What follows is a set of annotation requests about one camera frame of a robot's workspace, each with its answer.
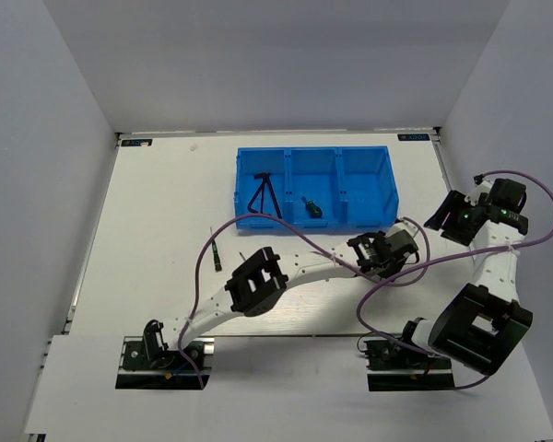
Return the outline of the green stubby screwdriver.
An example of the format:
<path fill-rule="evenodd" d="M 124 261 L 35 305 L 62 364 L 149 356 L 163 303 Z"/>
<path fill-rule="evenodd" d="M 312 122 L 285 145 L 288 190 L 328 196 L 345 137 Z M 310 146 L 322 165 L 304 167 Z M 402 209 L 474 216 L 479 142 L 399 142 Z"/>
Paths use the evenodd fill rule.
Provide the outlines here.
<path fill-rule="evenodd" d="M 301 198 L 305 205 L 305 209 L 311 219 L 319 219 L 323 217 L 323 210 L 313 200 L 307 199 L 305 196 Z"/>

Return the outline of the medium brown hex key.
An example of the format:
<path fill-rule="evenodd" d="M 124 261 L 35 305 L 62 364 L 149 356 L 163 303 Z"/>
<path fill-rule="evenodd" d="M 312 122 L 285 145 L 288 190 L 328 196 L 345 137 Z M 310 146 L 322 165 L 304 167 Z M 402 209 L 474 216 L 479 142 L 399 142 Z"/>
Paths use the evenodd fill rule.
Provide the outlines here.
<path fill-rule="evenodd" d="M 247 204 L 248 211 L 252 214 L 263 214 L 265 207 L 265 193 L 271 194 L 271 184 L 267 180 L 263 180 L 251 200 Z"/>

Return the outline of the small brown hex key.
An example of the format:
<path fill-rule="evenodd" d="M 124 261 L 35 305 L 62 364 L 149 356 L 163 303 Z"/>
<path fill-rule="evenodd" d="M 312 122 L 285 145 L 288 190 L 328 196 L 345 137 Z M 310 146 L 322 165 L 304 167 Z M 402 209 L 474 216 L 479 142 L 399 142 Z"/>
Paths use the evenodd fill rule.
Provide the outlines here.
<path fill-rule="evenodd" d="M 259 180 L 259 186 L 254 192 L 252 198 L 247 204 L 248 212 L 251 214 L 261 214 L 264 211 L 265 205 L 265 183 L 266 175 L 257 174 L 254 176 L 256 180 Z"/>

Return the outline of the large brown hex key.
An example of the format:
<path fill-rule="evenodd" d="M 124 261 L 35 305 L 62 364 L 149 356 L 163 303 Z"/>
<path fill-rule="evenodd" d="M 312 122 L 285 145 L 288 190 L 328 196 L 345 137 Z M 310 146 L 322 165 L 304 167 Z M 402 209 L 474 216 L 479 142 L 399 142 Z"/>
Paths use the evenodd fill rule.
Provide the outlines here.
<path fill-rule="evenodd" d="M 275 212 L 276 212 L 276 217 L 279 218 L 279 219 L 282 219 L 283 218 L 282 212 L 280 210 L 277 195 L 276 195 L 275 189 L 274 189 L 272 181 L 271 181 L 271 173 L 270 172 L 260 172 L 258 174 L 265 174 L 266 175 L 266 180 L 271 184 L 270 197 L 271 197 L 271 200 L 272 200 Z"/>

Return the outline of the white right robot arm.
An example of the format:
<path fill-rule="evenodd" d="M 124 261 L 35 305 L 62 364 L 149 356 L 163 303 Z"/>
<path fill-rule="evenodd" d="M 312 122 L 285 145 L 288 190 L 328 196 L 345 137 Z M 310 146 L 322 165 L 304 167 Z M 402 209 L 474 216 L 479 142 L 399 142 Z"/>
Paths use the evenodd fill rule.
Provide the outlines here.
<path fill-rule="evenodd" d="M 521 214 L 526 187 L 510 179 L 484 180 L 469 194 L 451 191 L 426 222 L 427 228 L 474 252 L 474 272 L 436 320 L 406 324 L 397 345 L 407 366 L 421 366 L 431 353 L 451 358 L 489 377 L 530 329 L 533 314 L 519 303 L 515 245 L 528 232 Z"/>

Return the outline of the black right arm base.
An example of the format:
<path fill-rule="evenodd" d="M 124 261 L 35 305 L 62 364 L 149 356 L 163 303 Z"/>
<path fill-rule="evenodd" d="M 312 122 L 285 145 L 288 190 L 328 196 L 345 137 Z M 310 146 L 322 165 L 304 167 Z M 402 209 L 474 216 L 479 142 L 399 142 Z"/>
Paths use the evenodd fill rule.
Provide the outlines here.
<path fill-rule="evenodd" d="M 452 363 L 396 346 L 382 338 L 365 335 L 357 348 L 365 358 L 370 392 L 452 390 Z"/>

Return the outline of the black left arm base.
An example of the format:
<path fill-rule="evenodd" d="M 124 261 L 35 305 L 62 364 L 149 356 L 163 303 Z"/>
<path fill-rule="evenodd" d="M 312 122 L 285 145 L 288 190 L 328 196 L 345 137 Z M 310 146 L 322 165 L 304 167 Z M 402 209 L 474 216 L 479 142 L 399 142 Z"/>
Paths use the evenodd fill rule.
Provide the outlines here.
<path fill-rule="evenodd" d="M 215 339 L 204 337 L 192 341 L 185 353 L 196 363 L 203 386 L 209 380 Z M 155 362 L 147 359 L 141 338 L 124 339 L 116 376 L 117 390 L 201 390 L 199 377 L 180 353 L 164 355 Z"/>

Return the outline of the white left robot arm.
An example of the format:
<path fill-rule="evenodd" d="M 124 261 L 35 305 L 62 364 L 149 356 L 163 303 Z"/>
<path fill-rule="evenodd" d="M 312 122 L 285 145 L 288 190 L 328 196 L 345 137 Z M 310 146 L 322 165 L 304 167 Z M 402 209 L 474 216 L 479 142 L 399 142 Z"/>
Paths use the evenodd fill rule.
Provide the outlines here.
<path fill-rule="evenodd" d="M 418 256 L 418 245 L 403 227 L 359 235 L 324 252 L 280 256 L 263 247 L 214 295 L 200 300 L 191 318 L 151 320 L 142 335 L 145 357 L 154 366 L 168 366 L 194 339 L 229 320 L 264 315 L 293 287 L 362 275 L 378 282 L 399 273 L 411 256 Z"/>

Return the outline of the right corner label sticker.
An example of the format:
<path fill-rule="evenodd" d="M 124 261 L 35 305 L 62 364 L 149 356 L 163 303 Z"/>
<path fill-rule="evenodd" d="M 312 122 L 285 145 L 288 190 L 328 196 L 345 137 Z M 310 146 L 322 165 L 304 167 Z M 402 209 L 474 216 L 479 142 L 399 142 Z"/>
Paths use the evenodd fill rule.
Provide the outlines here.
<path fill-rule="evenodd" d="M 398 134 L 397 138 L 402 142 L 429 141 L 429 134 Z"/>

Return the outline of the corner label sticker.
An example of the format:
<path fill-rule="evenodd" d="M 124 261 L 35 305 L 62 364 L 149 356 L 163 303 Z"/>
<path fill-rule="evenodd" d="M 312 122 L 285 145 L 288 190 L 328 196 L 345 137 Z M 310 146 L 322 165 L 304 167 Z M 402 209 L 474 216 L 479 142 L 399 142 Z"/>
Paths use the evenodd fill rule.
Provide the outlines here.
<path fill-rule="evenodd" d="M 398 134 L 397 138 L 402 142 L 429 141 L 429 134 Z"/>
<path fill-rule="evenodd" d="M 153 139 L 124 139 L 121 146 L 151 146 Z"/>

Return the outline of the blue three-compartment plastic bin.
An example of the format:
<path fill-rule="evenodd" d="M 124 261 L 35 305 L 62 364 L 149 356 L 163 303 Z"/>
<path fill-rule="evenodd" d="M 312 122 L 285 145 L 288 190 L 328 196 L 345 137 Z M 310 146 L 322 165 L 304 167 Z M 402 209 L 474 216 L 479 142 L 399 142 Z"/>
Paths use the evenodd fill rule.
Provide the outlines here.
<path fill-rule="evenodd" d="M 388 148 L 380 146 L 241 147 L 236 156 L 234 214 L 247 204 L 270 172 L 282 220 L 300 230 L 342 232 L 390 227 L 399 193 Z M 313 200 L 323 217 L 311 219 L 301 198 Z M 277 217 L 269 192 L 264 214 Z"/>

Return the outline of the black green precision screwdriver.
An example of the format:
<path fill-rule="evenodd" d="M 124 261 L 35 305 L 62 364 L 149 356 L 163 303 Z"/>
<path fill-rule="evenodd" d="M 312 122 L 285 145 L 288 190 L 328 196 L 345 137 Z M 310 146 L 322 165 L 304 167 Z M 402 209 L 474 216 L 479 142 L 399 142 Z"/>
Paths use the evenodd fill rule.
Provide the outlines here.
<path fill-rule="evenodd" d="M 217 243 L 214 239 L 211 241 L 211 248 L 212 248 L 212 253 L 213 253 L 213 261 L 214 261 L 215 271 L 216 272 L 221 272 L 222 271 L 221 259 L 220 259 L 219 252 L 218 252 L 218 245 L 217 245 Z"/>

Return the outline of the left corner label sticker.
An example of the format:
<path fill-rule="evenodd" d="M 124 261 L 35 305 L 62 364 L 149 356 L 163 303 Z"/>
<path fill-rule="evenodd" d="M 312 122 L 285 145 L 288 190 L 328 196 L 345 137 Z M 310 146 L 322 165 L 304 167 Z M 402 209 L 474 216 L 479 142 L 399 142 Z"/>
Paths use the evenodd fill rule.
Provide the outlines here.
<path fill-rule="evenodd" d="M 124 139 L 121 146 L 151 146 L 153 139 Z"/>

